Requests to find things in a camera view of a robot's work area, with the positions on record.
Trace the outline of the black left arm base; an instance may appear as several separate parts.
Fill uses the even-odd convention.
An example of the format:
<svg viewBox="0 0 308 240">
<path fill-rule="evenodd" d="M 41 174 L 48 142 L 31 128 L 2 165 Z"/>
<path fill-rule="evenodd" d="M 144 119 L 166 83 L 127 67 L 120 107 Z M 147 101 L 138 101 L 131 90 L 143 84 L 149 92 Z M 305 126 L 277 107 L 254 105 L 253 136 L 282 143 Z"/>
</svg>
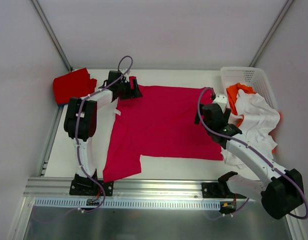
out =
<svg viewBox="0 0 308 240">
<path fill-rule="evenodd" d="M 98 183 L 102 186 L 105 192 L 105 196 L 111 197 L 113 195 L 114 182 L 104 182 L 103 180 L 98 180 L 97 171 L 92 175 L 94 180 L 97 180 Z M 86 176 L 80 176 L 75 174 L 73 180 L 71 181 L 71 187 L 69 190 L 69 195 L 71 196 L 96 196 L 100 193 L 100 196 L 103 196 L 101 188 L 92 180 Z"/>
</svg>

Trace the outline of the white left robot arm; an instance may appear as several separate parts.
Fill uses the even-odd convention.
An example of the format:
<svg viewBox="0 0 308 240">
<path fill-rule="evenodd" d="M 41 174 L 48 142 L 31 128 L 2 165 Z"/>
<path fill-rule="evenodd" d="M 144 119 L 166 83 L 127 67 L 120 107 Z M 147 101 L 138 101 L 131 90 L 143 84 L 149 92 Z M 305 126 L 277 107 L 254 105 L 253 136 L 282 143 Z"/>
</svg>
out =
<svg viewBox="0 0 308 240">
<path fill-rule="evenodd" d="M 109 71 L 108 78 L 95 92 L 69 100 L 64 121 L 64 130 L 72 139 L 78 166 L 74 180 L 81 182 L 81 190 L 87 195 L 97 192 L 97 168 L 92 154 L 92 137 L 97 128 L 98 110 L 115 101 L 142 97 L 137 78 L 129 71 Z"/>
</svg>

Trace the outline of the magenta t shirt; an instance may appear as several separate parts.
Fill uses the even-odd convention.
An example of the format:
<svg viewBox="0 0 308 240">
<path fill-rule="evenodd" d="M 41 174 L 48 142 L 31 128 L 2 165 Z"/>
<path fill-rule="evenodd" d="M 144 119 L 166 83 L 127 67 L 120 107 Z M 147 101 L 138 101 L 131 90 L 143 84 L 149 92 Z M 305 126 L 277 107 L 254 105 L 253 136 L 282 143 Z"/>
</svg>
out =
<svg viewBox="0 0 308 240">
<path fill-rule="evenodd" d="M 168 86 L 140 86 L 142 97 L 118 100 L 105 182 L 141 172 L 141 156 L 221 161 L 220 145 L 194 123 L 197 103 L 210 104 L 211 91 Z"/>
</svg>

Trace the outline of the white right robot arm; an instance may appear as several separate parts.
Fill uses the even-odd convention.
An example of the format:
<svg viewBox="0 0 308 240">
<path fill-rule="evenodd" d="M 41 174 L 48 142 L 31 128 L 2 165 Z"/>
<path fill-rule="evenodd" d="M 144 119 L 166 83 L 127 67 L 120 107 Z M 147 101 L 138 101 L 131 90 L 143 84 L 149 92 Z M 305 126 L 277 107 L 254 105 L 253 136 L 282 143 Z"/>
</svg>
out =
<svg viewBox="0 0 308 240">
<path fill-rule="evenodd" d="M 239 194 L 253 199 L 277 220 L 285 215 L 308 219 L 301 173 L 296 169 L 287 170 L 263 156 L 238 127 L 228 123 L 229 114 L 230 109 L 223 111 L 216 103 L 198 103 L 195 123 L 202 124 L 215 143 L 242 160 L 259 181 L 231 171 L 219 178 L 218 193 L 224 198 Z"/>
</svg>

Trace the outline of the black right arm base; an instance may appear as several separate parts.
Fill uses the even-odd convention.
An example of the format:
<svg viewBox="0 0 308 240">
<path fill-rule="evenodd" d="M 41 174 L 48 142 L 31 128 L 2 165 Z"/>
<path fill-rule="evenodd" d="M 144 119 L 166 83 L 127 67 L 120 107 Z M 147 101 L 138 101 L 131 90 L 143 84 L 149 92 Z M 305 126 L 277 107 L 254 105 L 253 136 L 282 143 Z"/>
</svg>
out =
<svg viewBox="0 0 308 240">
<path fill-rule="evenodd" d="M 232 193 L 227 186 L 229 178 L 236 175 L 238 175 L 237 172 L 230 171 L 215 182 L 203 182 L 201 184 L 202 197 L 204 199 L 246 199 L 243 195 Z"/>
</svg>

